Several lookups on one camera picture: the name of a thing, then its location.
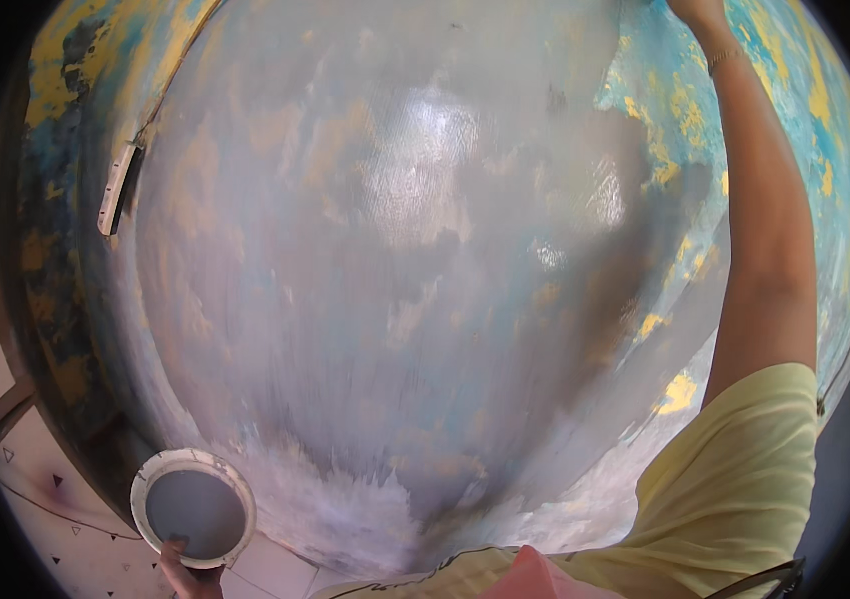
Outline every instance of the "grey paint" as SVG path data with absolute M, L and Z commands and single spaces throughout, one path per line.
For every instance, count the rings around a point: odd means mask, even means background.
M 118 235 L 84 237 L 136 425 L 223 455 L 264 532 L 355 575 L 620 539 L 700 404 L 728 238 L 642 332 L 722 209 L 714 165 L 648 185 L 646 126 L 594 107 L 618 6 L 222 6 Z M 694 397 L 656 412 L 678 374 Z
M 242 501 L 224 481 L 198 471 L 159 476 L 149 487 L 145 513 L 163 541 L 188 541 L 183 555 L 214 560 L 242 539 L 246 516 Z

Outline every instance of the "floor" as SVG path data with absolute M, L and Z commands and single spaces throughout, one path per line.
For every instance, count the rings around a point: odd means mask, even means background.
M 174 596 L 155 551 L 85 483 L 35 407 L 0 442 L 0 486 L 70 597 Z M 222 587 L 228 599 L 302 599 L 349 580 L 259 534 L 223 574 Z

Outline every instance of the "wire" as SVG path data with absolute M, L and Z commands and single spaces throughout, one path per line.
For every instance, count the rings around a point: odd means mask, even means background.
M 73 519 L 73 518 L 70 518 L 70 517 L 68 517 L 68 516 L 63 516 L 62 514 L 58 514 L 58 513 L 56 513 L 56 512 L 53 512 L 52 510 L 50 510 L 49 508 L 45 507 L 44 505 L 41 505 L 41 504 L 39 504 L 39 503 L 36 503 L 35 501 L 33 501 L 32 499 L 30 499 L 29 497 L 25 497 L 22 493 L 20 493 L 20 492 L 16 491 L 15 489 L 13 489 L 12 487 L 10 487 L 9 485 L 5 484 L 5 481 L 3 481 L 1 478 L 0 478 L 0 485 L 2 485 L 3 487 L 5 487 L 5 488 L 6 488 L 6 490 L 7 490 L 9 493 L 13 494 L 14 496 L 19 497 L 19 498 L 21 498 L 21 499 L 25 499 L 26 501 L 28 501 L 29 503 L 31 503 L 32 505 L 34 505 L 36 508 L 41 509 L 41 510 L 43 510 L 44 512 L 48 512 L 48 513 L 49 513 L 49 514 L 51 514 L 52 516 L 55 516 L 55 517 L 57 517 L 57 518 L 61 518 L 61 519 L 63 519 L 64 521 L 70 521 L 70 522 L 74 522 L 74 523 L 76 523 L 76 524 L 81 524 L 81 525 L 83 525 L 83 526 L 87 526 L 88 528 L 93 528 L 93 529 L 95 529 L 95 530 L 97 530 L 97 531 L 99 531 L 99 532 L 106 533 L 107 535 L 112 535 L 113 537 L 119 537 L 120 539 L 128 539 L 129 541 L 142 541 L 142 537 L 141 537 L 141 536 L 139 536 L 139 537 L 129 537 L 129 536 L 127 536 L 127 535 L 120 535 L 120 533 L 113 533 L 113 532 L 111 532 L 111 531 L 106 530 L 105 528 L 99 528 L 99 527 L 98 527 L 98 526 L 96 526 L 95 524 L 89 524 L 88 522 L 77 521 L 77 520 L 75 520 L 75 519 Z

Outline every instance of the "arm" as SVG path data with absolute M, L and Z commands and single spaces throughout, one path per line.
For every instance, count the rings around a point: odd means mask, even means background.
M 714 68 L 728 154 L 731 267 L 702 407 L 743 377 L 815 369 L 815 239 L 808 196 L 775 108 L 731 33 L 721 0 L 669 0 Z

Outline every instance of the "painted wall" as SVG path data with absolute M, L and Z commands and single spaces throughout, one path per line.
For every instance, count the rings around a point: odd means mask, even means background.
M 800 6 L 729 18 L 809 190 L 824 425 L 850 78 Z M 70 434 L 121 412 L 220 453 L 267 534 L 356 574 L 626 532 L 700 405 L 728 263 L 714 91 L 664 2 L 76 2 L 32 61 L 23 270 Z

